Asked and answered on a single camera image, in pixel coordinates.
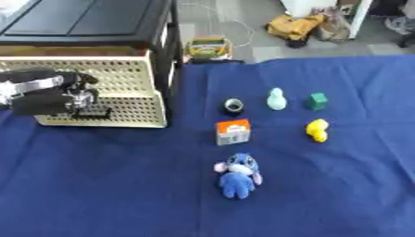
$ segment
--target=rubber duck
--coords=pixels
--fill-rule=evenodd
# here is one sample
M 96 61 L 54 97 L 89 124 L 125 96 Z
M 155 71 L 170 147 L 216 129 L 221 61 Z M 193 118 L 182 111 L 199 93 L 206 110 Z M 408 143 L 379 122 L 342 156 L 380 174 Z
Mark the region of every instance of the rubber duck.
M 283 110 L 287 106 L 287 100 L 283 97 L 283 90 L 274 88 L 270 91 L 267 100 L 268 106 L 273 110 Z
M 318 143 L 324 143 L 328 139 L 327 129 L 329 128 L 329 123 L 320 118 L 310 122 L 307 125 L 306 131 L 307 134 L 310 135 L 314 141 Z

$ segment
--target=cardboard box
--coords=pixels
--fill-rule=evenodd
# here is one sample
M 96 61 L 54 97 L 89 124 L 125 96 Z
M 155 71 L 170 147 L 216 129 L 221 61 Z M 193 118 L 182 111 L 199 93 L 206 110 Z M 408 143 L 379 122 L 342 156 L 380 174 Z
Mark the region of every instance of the cardboard box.
M 217 145 L 246 143 L 251 135 L 248 119 L 224 121 L 216 124 Z

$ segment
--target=black lid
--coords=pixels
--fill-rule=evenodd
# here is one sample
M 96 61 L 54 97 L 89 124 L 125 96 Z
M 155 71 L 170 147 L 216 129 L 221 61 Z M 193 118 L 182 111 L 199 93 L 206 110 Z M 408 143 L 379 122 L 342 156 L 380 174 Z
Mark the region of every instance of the black lid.
M 170 0 L 32 0 L 0 24 L 0 45 L 153 44 Z

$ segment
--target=green block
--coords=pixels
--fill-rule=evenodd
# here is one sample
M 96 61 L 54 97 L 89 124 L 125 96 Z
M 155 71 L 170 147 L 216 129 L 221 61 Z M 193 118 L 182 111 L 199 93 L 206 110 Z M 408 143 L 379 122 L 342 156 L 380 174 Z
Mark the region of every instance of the green block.
M 327 106 L 329 100 L 323 93 L 312 94 L 308 99 L 308 107 L 312 110 L 322 110 Z

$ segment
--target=cable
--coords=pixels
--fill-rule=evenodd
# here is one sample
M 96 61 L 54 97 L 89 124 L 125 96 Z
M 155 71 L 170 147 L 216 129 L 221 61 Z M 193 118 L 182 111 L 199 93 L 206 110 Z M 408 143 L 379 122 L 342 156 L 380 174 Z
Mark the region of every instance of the cable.
M 218 10 L 213 9 L 213 8 L 211 8 L 209 6 L 201 5 L 201 4 L 180 4 L 180 6 L 199 6 L 199 7 L 203 7 L 205 9 L 209 10 L 209 11 L 212 11 L 212 12 L 216 13 L 216 15 L 218 15 L 219 17 L 223 17 L 224 19 L 229 19 L 229 20 L 231 20 L 233 22 L 239 23 L 242 26 L 244 26 L 247 29 L 247 31 L 248 31 L 248 37 L 249 37 L 248 42 L 245 43 L 245 44 L 236 45 L 236 46 L 234 46 L 234 48 L 248 46 L 248 45 L 252 44 L 252 41 L 254 40 L 254 36 L 256 34 L 256 31 L 254 29 L 252 29 L 251 27 L 249 27 L 248 25 L 246 25 L 245 23 L 243 23 L 242 21 L 240 21 L 240 20 L 230 19 L 227 16 L 223 15 L 222 13 L 220 13 Z

